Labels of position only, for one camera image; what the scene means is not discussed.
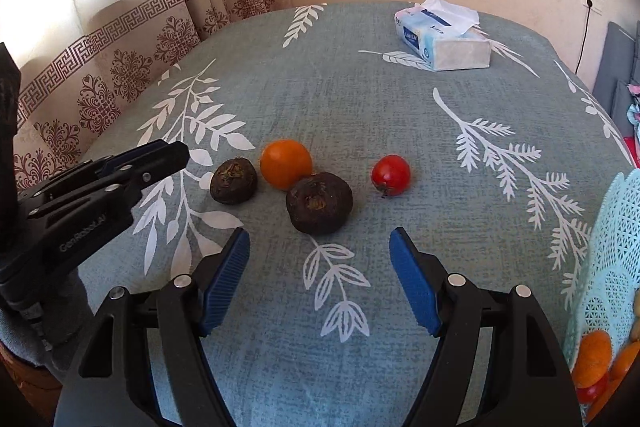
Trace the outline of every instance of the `tissue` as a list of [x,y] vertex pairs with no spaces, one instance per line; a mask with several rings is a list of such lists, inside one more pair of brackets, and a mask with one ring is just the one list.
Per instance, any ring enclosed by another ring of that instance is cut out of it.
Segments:
[[426,0],[396,13],[396,31],[433,71],[488,68],[491,43],[471,30],[478,12],[444,0]]

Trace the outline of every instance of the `black cable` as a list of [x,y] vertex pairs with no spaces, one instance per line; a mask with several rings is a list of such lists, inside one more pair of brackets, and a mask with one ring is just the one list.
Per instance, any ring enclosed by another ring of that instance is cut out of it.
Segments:
[[578,74],[578,68],[580,68],[580,62],[582,62],[582,54],[584,53],[584,43],[587,41],[587,32],[589,31],[589,15],[591,15],[591,7],[593,2],[587,0],[587,23],[584,25],[584,38],[582,39],[582,48],[580,49],[580,58],[578,58],[578,65],[575,67],[575,74]]

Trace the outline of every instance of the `orange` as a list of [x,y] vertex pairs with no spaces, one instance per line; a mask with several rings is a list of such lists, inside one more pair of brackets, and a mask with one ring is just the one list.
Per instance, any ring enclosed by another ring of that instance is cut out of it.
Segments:
[[622,382],[622,378],[618,380],[611,380],[609,385],[607,386],[607,390],[600,395],[600,397],[593,402],[592,406],[589,407],[589,412],[587,413],[587,423],[596,418],[596,415],[602,410],[605,404],[609,401],[609,398],[616,392],[616,389]]
[[591,387],[604,376],[612,358],[611,338],[607,331],[591,331],[583,336],[571,377],[580,389]]
[[297,181],[310,176],[312,170],[309,151],[295,140],[270,143],[260,156],[260,172],[264,179],[280,190],[289,190]]
[[636,355],[638,355],[638,351],[640,351],[640,342],[634,342],[618,353],[615,362],[611,366],[611,380],[625,378],[631,368],[631,364],[636,359]]

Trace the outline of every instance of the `perforated basket wall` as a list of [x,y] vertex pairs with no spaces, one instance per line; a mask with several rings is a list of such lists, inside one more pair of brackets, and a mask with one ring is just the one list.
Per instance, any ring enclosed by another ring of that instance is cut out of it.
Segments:
[[573,369],[580,339],[605,330],[613,352],[627,341],[640,287],[640,169],[618,174],[602,200],[582,266],[574,313],[564,338],[564,356]]

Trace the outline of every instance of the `silver bolt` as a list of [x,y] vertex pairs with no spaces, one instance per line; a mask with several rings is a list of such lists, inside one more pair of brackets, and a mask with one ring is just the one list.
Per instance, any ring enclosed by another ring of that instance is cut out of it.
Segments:
[[176,288],[187,288],[191,284],[191,277],[189,275],[178,275],[174,279],[174,286]]
[[116,286],[115,288],[111,288],[109,292],[109,298],[117,301],[118,299],[124,297],[124,288],[122,286]]
[[524,284],[520,284],[516,286],[516,293],[520,297],[523,297],[524,299],[526,299],[527,297],[531,296],[531,288],[529,288],[528,286],[525,286]]
[[449,275],[448,281],[450,285],[457,287],[464,286],[466,283],[465,277],[459,273],[452,273]]

